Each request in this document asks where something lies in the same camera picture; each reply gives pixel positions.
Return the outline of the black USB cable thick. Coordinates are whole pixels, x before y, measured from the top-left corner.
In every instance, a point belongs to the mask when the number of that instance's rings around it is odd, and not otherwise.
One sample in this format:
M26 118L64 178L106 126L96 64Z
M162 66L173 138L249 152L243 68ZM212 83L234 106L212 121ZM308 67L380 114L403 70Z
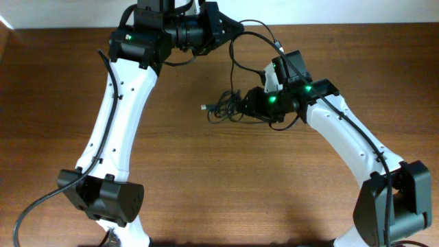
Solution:
M202 104L201 110L206 110L206 118L210 124L219 124L227 119L238 123L244 114L237 110L241 103L241 91L225 91L215 104Z

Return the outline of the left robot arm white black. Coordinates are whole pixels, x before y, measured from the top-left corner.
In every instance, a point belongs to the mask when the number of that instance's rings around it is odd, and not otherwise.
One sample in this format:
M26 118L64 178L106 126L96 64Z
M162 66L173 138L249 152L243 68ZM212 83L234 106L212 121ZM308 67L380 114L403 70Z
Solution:
M128 180L143 108L171 51L205 56L244 31L216 2L138 1L122 14L103 57L107 87L92 135L58 187L105 231L105 246L149 246L139 211L144 188Z

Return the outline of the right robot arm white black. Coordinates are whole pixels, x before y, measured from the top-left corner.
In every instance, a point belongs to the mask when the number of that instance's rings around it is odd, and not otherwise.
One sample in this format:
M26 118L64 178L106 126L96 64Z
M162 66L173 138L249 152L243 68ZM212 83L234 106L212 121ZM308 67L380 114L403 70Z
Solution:
M331 144L361 188L353 227L323 246L399 246L431 226L427 167L421 161L407 163L384 146L328 79L312 79L299 51L272 59L261 79L263 85L248 91L238 112L269 124L296 113Z

